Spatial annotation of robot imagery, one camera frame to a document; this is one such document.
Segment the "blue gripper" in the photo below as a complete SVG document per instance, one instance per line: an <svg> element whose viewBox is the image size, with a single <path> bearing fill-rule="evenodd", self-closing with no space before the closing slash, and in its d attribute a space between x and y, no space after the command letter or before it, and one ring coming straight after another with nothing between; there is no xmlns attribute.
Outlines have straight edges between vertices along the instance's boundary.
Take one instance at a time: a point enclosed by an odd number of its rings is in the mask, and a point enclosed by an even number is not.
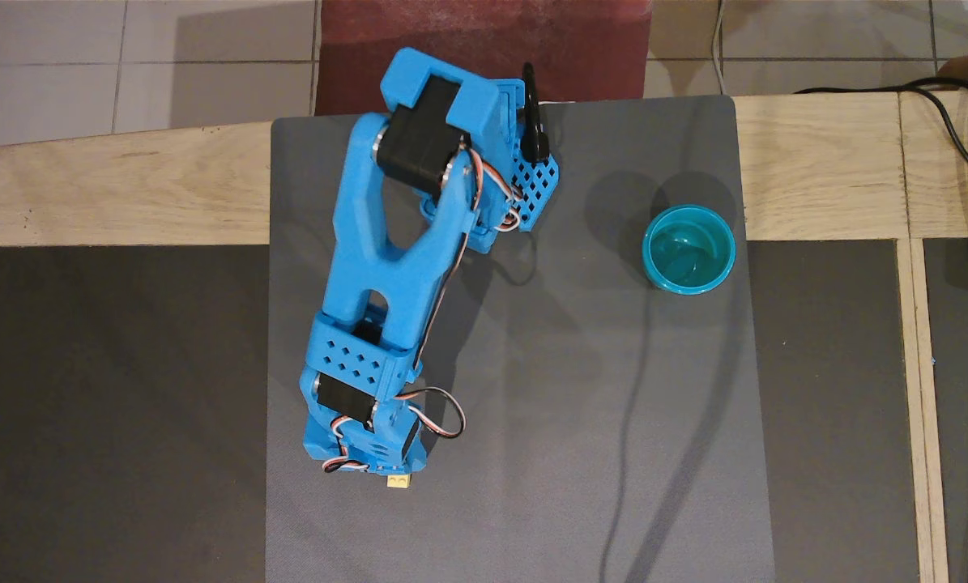
<svg viewBox="0 0 968 583"><path fill-rule="evenodd" d="M309 406L305 428L305 449L314 460L327 461L342 455L366 465L369 473L412 474L427 466L427 451L421 442L420 417L408 402L387 401L377 406L373 429L358 420L343 421L333 429L339 414L317 403Z"/></svg>

